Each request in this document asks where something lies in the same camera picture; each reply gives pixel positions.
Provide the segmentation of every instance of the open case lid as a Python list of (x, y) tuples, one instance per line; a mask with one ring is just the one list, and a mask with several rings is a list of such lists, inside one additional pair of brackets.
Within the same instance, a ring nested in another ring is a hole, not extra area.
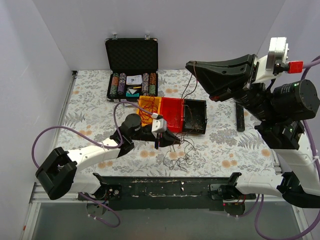
[(156, 38), (107, 38), (105, 40), (110, 69), (156, 72), (158, 70), (158, 40)]

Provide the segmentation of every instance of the cable tie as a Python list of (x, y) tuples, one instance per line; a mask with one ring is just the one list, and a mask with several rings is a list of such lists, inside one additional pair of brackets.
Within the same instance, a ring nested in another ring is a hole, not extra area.
[(101, 143), (101, 148), (103, 149), (104, 152), (106, 152), (105, 145), (103, 142)]
[(314, 156), (313, 160), (310, 162), (310, 164), (313, 164), (315, 161), (317, 161), (319, 159), (319, 156)]

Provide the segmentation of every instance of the red box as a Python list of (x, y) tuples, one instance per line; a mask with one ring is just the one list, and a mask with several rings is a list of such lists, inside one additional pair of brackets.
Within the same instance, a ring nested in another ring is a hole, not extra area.
[(184, 100), (162, 97), (160, 115), (166, 120), (167, 127), (171, 132), (181, 133), (184, 126)]

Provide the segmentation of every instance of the poker chip case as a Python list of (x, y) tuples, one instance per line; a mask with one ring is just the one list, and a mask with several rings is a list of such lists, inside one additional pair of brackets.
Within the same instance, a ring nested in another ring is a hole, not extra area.
[(130, 101), (136, 102), (137, 97), (125, 95), (111, 96), (112, 78), (114, 74), (124, 73), (126, 76), (156, 74), (155, 96), (158, 96), (158, 39), (156, 38), (107, 38), (105, 40), (106, 53), (112, 71), (106, 98), (110, 102)]

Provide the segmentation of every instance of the white wall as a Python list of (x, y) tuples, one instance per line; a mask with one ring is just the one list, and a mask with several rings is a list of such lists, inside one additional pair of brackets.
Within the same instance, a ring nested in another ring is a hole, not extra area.
[(108, 69), (105, 39), (159, 38), (159, 68), (257, 53), (285, 0), (33, 0), (72, 70)]
[[(320, 1), (319, 0), (286, 0), (278, 14), (267, 38), (265, 39), (259, 56), (268, 52), (271, 37), (287, 37), (289, 43), (289, 61), (302, 60), (310, 62), (320, 55)], [(276, 86), (299, 80), (301, 74), (285, 74), (277, 78)], [(308, 73), (320, 96), (320, 65), (314, 66)], [(308, 120), (313, 133), (315, 145), (320, 150), (320, 111), (314, 119)], [(318, 213), (318, 209), (304, 209), (308, 223), (311, 224)], [(312, 232), (314, 239), (320, 238), (320, 225)]]
[[(36, 172), (31, 146), (58, 123), (72, 73), (31, 0), (0, 0), (0, 36), (0, 239), (17, 240)], [(39, 163), (52, 140), (39, 142)]]

